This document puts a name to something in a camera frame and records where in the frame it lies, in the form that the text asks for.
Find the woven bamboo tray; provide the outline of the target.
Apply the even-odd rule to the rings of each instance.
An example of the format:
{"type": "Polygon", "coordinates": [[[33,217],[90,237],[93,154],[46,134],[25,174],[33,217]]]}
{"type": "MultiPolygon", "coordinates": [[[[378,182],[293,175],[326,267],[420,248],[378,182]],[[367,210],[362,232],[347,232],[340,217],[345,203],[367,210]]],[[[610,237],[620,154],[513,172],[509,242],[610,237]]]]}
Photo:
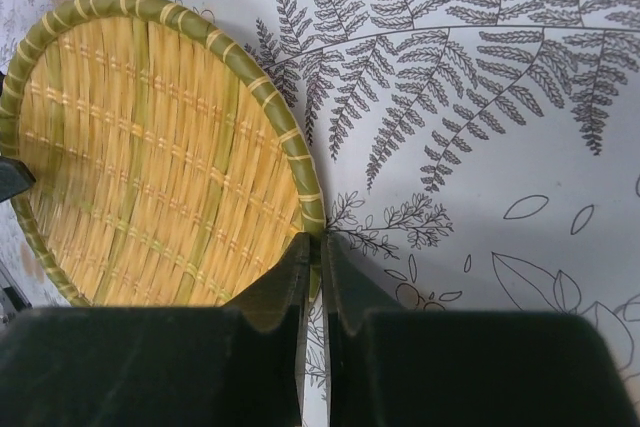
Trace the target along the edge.
{"type": "Polygon", "coordinates": [[[304,134],[256,61],[169,0],[69,0],[17,45],[1,151],[36,260],[74,306],[214,306],[325,227],[304,134]]]}

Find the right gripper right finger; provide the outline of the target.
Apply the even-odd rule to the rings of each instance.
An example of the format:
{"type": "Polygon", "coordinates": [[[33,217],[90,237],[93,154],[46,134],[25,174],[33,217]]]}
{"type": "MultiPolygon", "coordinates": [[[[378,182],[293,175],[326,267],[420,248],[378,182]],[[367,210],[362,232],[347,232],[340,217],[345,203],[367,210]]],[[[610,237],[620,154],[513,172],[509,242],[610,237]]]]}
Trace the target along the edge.
{"type": "Polygon", "coordinates": [[[411,311],[321,242],[333,426],[635,426],[603,338],[575,315],[411,311]]]}

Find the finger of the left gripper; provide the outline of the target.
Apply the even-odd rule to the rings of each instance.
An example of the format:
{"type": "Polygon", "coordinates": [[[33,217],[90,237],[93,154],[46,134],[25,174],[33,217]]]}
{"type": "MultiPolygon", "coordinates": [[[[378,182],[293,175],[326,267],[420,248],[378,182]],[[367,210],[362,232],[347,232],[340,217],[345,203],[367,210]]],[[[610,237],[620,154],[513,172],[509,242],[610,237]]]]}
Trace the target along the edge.
{"type": "Polygon", "coordinates": [[[5,202],[29,190],[36,179],[20,160],[0,158],[0,202],[5,202]]]}

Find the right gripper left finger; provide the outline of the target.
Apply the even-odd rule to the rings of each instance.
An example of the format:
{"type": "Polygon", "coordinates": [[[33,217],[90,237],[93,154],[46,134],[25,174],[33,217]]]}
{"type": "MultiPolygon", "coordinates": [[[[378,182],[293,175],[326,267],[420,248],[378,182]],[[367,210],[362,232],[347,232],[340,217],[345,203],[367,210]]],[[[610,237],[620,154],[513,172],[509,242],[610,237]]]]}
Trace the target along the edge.
{"type": "Polygon", "coordinates": [[[48,307],[1,336],[5,426],[298,426],[311,239],[221,307],[48,307]]]}

